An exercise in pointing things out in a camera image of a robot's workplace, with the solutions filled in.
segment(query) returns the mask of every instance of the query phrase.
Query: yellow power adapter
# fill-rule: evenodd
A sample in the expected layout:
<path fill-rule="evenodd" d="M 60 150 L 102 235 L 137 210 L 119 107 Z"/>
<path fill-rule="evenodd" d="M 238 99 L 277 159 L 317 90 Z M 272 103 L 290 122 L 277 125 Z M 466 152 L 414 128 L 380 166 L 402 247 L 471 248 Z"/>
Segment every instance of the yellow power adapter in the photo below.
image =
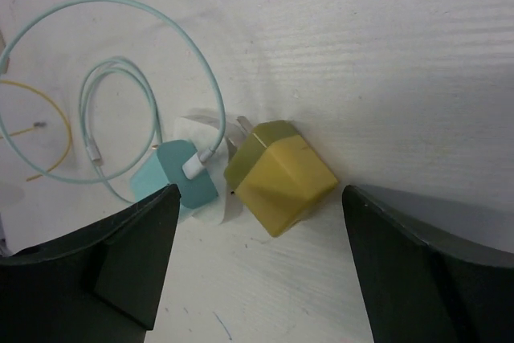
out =
<path fill-rule="evenodd" d="M 336 176 L 285 120 L 252 127 L 230 160 L 225 179 L 267 232 L 277 237 L 306 217 L 337 185 Z"/>

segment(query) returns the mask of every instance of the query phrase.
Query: white surface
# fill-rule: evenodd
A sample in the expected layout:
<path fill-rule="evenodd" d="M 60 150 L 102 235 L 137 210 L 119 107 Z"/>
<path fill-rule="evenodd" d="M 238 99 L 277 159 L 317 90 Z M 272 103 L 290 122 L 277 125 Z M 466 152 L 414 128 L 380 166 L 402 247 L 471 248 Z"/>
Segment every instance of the white surface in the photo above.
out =
<path fill-rule="evenodd" d="M 6 39 L 58 1 L 0 0 Z M 143 1 L 191 34 L 218 77 L 229 113 L 255 123 L 294 120 L 344 182 L 503 210 L 510 217 L 495 229 L 504 238 L 512 234 L 512 0 Z M 177 116 L 215 108 L 179 38 L 121 6 L 81 6 L 48 19 L 13 54 L 10 77 L 60 100 L 77 133 L 78 83 L 98 59 L 115 54 L 146 72 L 168 138 Z M 116 81 L 108 80 L 96 103 L 106 173 L 135 155 L 150 118 L 142 96 Z M 13 130 L 42 116 L 51 120 L 52 112 L 26 93 L 2 88 L 0 107 Z M 58 124 L 47 132 L 19 139 L 44 163 L 65 141 Z M 2 160 L 13 166 L 1 166 L 2 176 L 29 175 L 3 146 Z M 59 172 L 91 175 L 84 150 L 75 148 Z M 115 186 L 128 192 L 128 178 Z M 120 209 L 102 186 L 45 179 L 24 190 L 25 199 L 2 214 L 13 249 Z M 469 223 L 465 214 L 453 215 Z M 274 240 L 248 213 L 221 227 L 182 224 L 147 341 L 227 341 L 213 312 L 234 341 L 371 342 L 339 195 L 317 217 Z"/>
<path fill-rule="evenodd" d="M 23 200 L 23 189 L 0 181 L 0 210 L 5 210 Z"/>

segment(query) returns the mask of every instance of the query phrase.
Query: metal prong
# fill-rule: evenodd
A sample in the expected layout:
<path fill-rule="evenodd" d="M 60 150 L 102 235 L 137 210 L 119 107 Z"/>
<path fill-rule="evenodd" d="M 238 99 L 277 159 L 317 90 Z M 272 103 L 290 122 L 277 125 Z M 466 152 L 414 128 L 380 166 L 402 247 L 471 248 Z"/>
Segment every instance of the metal prong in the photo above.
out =
<path fill-rule="evenodd" d="M 241 129 L 248 135 L 251 134 L 254 130 L 254 125 L 251 124 L 251 122 L 245 117 L 245 116 L 238 116 L 238 123 L 239 126 L 241 126 Z"/>

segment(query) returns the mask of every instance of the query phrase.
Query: teal power adapter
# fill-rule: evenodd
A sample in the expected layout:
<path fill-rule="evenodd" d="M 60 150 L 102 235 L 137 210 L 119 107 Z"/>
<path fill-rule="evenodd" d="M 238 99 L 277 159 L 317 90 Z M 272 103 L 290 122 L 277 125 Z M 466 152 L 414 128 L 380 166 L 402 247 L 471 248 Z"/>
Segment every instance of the teal power adapter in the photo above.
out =
<path fill-rule="evenodd" d="M 197 152 L 191 142 L 184 140 L 159 145 L 130 179 L 136 201 L 139 202 L 167 185 L 176 184 L 181 194 L 179 222 L 188 218 L 192 210 L 214 201 L 218 191 L 207 170 L 189 179 L 182 169 Z"/>

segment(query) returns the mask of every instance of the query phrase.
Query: cable end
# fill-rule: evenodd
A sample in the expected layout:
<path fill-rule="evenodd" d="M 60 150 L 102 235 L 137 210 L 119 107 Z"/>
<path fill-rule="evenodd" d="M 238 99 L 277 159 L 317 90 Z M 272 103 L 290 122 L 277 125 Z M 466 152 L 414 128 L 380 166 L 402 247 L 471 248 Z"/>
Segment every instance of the cable end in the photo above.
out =
<path fill-rule="evenodd" d="M 91 162 L 95 166 L 102 166 L 102 155 L 100 154 L 100 150 L 98 149 L 95 140 L 93 140 L 92 138 L 88 138 L 86 150 L 88 151 L 88 156 Z"/>
<path fill-rule="evenodd" d="M 200 157 L 200 154 L 195 153 L 182 166 L 182 171 L 189 180 L 196 178 L 206 168 Z"/>

